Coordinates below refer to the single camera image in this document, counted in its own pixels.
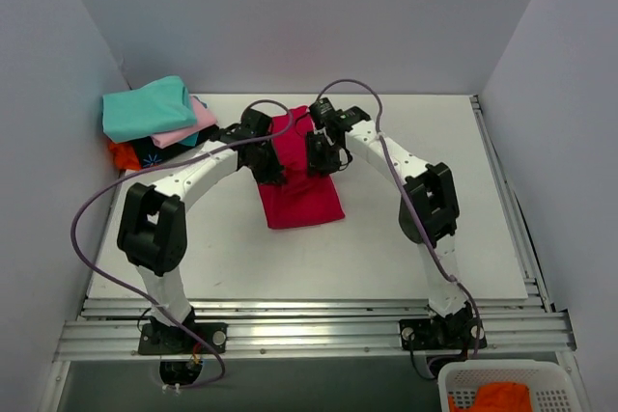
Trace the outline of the orange t-shirt in basket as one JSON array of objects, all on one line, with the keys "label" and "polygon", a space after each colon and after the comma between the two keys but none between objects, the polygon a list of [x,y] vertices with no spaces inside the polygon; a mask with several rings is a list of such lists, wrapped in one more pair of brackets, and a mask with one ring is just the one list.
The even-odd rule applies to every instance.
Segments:
[{"label": "orange t-shirt in basket", "polygon": [[518,383],[498,382],[480,387],[470,407],[460,407],[455,399],[448,398],[451,412],[532,412],[532,401],[527,386]]}]

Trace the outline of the aluminium frame rails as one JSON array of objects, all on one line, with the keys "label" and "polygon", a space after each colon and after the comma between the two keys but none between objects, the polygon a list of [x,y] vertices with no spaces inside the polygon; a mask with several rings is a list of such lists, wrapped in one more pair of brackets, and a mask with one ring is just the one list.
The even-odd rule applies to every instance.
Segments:
[{"label": "aluminium frame rails", "polygon": [[[576,345],[552,309],[506,179],[470,96],[386,96],[384,130],[453,170],[462,215],[456,253],[485,325],[484,358],[562,364]],[[228,327],[226,378],[174,394],[138,352],[146,302],[94,276],[65,325],[46,408],[58,411],[434,410],[400,323],[426,313],[433,287],[401,233],[398,196],[363,160],[340,174],[345,220],[270,231],[247,172],[190,211],[185,290],[199,319]]]}]

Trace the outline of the teal folded t-shirt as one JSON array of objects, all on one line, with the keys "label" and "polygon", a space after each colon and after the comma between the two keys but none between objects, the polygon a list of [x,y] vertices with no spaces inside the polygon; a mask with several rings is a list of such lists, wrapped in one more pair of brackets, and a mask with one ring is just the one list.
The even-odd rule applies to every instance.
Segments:
[{"label": "teal folded t-shirt", "polygon": [[139,89],[102,98],[102,130],[115,143],[193,126],[197,123],[182,79],[166,76]]}]

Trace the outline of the red t-shirt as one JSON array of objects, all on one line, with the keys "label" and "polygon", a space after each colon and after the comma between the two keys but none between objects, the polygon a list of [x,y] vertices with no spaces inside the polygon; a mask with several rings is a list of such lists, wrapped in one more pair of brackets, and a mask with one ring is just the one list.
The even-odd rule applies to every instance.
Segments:
[{"label": "red t-shirt", "polygon": [[319,226],[345,218],[332,179],[308,175],[304,136],[313,130],[308,107],[298,106],[291,113],[293,126],[273,140],[285,182],[258,186],[267,226],[272,230]]}]

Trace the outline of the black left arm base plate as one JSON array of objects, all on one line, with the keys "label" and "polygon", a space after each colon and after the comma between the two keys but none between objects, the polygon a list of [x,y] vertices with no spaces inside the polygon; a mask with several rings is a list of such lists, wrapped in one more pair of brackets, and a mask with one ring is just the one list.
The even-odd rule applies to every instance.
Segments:
[{"label": "black left arm base plate", "polygon": [[[193,333],[219,354],[226,351],[227,328],[225,323],[219,322],[197,322],[189,326]],[[140,327],[137,353],[144,356],[209,354],[193,337],[178,326],[168,326],[157,320],[152,320]]]}]

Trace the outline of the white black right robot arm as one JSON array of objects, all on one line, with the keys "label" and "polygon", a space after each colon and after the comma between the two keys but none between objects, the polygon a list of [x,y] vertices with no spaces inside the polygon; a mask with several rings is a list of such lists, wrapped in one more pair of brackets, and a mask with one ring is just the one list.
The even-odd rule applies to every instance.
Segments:
[{"label": "white black right robot arm", "polygon": [[[307,117],[314,127],[305,134],[309,175],[333,174],[360,157],[399,190],[398,223],[418,246],[429,308],[437,315],[428,325],[432,341],[448,347],[464,336],[480,340],[478,306],[459,277],[455,233],[460,208],[450,168],[413,155],[358,107],[324,114],[311,109]],[[466,328],[458,316],[465,318]]]}]

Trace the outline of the orange folded t-shirt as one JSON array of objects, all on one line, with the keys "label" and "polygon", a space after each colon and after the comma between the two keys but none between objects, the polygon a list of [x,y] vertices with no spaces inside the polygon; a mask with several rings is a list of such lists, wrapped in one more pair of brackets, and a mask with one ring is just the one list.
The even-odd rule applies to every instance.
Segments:
[{"label": "orange folded t-shirt", "polygon": [[160,156],[150,138],[136,139],[129,142],[115,143],[107,141],[114,165],[119,170],[139,171],[161,163]]}]

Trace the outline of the white plastic laundry basket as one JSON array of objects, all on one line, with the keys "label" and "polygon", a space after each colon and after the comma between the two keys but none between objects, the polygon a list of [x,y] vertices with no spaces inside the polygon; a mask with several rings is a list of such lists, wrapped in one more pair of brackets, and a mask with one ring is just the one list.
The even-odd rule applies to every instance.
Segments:
[{"label": "white plastic laundry basket", "polygon": [[444,411],[580,411],[570,376],[551,362],[469,360],[437,379]]}]

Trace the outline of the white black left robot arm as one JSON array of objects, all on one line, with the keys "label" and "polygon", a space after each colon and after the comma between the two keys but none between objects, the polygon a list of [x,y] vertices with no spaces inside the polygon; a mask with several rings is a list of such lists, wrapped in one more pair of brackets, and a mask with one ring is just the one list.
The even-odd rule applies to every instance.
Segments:
[{"label": "white black left robot arm", "polygon": [[173,353],[194,344],[194,310],[183,287],[180,263],[187,249],[186,213],[211,188],[245,167],[259,183],[285,181],[270,137],[273,118],[254,109],[216,131],[199,151],[166,177],[127,190],[117,238],[154,300],[151,325]]}]

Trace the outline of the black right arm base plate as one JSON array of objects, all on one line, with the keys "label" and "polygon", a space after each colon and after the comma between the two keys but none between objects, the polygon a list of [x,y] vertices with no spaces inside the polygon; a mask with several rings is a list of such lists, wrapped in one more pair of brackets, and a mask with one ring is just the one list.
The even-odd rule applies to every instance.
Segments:
[{"label": "black right arm base plate", "polygon": [[436,318],[400,319],[398,321],[404,350],[472,350],[475,332],[472,321]]}]

